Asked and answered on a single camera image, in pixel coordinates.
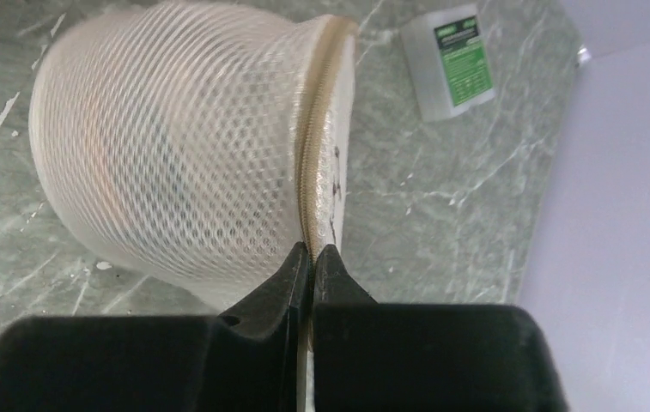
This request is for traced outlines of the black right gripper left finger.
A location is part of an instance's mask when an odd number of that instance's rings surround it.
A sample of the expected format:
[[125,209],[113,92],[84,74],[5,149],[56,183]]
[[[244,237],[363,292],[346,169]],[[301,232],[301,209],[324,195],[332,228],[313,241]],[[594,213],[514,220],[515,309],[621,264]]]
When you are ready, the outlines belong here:
[[302,411],[310,258],[217,316],[28,317],[0,335],[0,411]]

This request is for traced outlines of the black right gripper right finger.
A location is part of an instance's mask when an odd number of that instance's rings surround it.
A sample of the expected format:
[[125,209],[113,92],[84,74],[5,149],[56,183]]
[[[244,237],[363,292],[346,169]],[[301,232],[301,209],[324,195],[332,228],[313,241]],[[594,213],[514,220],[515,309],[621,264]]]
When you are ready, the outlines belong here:
[[314,279],[316,410],[568,409],[544,333],[524,309],[379,303],[334,245]]

